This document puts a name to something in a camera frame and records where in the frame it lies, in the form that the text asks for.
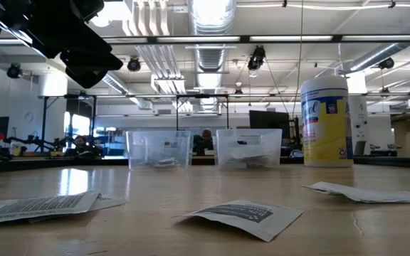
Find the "white cylindrical duct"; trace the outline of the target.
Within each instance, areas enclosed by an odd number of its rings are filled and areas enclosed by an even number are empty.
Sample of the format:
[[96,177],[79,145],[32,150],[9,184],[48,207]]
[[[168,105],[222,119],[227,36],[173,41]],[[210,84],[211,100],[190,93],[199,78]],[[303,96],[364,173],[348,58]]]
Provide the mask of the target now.
[[38,80],[39,96],[62,96],[68,91],[67,77],[62,73],[41,75]]

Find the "clear plastic bin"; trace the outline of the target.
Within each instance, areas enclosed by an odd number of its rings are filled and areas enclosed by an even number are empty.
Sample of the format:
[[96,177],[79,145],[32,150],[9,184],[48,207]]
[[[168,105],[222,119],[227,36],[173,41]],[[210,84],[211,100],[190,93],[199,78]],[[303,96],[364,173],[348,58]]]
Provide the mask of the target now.
[[278,165],[272,167],[250,166],[249,168],[278,167],[280,165],[282,135],[282,129],[219,129],[214,138],[215,164],[221,169],[234,169],[220,165],[227,153],[233,150],[259,150],[275,151],[273,155],[277,159]]
[[177,159],[187,169],[191,163],[191,132],[174,130],[126,132],[128,165],[130,170],[162,169],[141,166],[142,162],[167,158]]

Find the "Lysol wipes canister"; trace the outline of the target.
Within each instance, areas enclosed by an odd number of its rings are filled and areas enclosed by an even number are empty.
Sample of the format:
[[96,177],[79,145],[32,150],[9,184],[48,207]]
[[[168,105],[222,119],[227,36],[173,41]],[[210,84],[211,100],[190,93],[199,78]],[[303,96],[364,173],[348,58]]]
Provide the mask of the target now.
[[352,122],[346,79],[312,78],[302,84],[300,96],[304,165],[351,167]]

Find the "silver ceiling duct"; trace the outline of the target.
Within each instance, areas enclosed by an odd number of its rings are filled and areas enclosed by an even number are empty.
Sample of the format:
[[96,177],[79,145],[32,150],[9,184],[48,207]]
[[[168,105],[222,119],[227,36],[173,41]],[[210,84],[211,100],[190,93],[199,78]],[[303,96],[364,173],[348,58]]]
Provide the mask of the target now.
[[[188,0],[190,33],[194,36],[229,35],[236,0]],[[227,50],[222,45],[198,45],[194,50],[196,85],[204,94],[215,94],[222,85]]]

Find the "black monitor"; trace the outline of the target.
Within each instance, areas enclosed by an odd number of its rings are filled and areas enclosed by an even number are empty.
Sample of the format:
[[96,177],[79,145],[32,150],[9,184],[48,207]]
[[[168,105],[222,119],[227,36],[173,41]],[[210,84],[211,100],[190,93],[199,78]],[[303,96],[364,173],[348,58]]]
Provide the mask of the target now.
[[267,112],[267,111],[249,111],[251,129],[283,129],[289,128],[290,118],[287,113]]

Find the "white pillar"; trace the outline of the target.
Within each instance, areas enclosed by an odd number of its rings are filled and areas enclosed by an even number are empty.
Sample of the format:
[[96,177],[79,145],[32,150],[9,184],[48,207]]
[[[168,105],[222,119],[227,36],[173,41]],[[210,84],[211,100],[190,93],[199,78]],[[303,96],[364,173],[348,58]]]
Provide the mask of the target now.
[[354,156],[364,156],[369,140],[367,100],[364,96],[349,96]]

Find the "black background rig frame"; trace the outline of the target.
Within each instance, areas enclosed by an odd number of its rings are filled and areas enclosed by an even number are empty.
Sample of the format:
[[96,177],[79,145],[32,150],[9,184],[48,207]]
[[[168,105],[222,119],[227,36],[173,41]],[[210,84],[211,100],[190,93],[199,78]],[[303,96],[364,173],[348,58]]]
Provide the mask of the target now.
[[91,114],[91,119],[90,119],[90,126],[89,126],[89,135],[93,135],[93,130],[95,128],[95,118],[97,116],[97,101],[98,101],[98,96],[97,95],[87,95],[85,93],[80,93],[78,95],[74,94],[66,94],[66,95],[56,95],[56,96],[39,96],[40,99],[43,100],[43,112],[42,112],[42,126],[41,126],[41,144],[38,146],[41,152],[44,152],[44,149],[46,148],[46,121],[47,121],[47,110],[48,108],[56,102],[58,99],[67,99],[67,100],[86,100],[86,99],[92,99],[93,100],[93,106],[92,106],[92,114]]
[[179,130],[179,99],[180,98],[187,98],[193,97],[195,99],[206,99],[206,98],[219,98],[224,97],[226,99],[226,128],[230,129],[229,124],[229,94],[184,94],[184,95],[175,95],[175,110],[176,110],[176,130]]

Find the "green striped bandage packet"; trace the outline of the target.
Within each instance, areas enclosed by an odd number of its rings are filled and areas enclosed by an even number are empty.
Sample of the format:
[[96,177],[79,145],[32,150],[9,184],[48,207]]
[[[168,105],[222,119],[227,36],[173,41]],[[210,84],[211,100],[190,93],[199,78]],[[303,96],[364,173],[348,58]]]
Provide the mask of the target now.
[[142,162],[141,166],[148,166],[151,168],[174,168],[181,165],[181,163],[175,158],[167,158],[167,159],[160,159],[160,160],[149,160],[146,162]]

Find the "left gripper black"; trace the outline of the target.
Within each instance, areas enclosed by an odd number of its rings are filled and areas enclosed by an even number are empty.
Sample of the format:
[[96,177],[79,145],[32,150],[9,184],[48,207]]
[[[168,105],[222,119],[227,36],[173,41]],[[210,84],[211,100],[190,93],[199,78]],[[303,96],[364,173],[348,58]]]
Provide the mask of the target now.
[[[123,63],[88,22],[103,0],[0,0],[0,36],[6,31],[47,58],[60,53],[65,73],[90,89]],[[77,70],[95,70],[79,72]]]

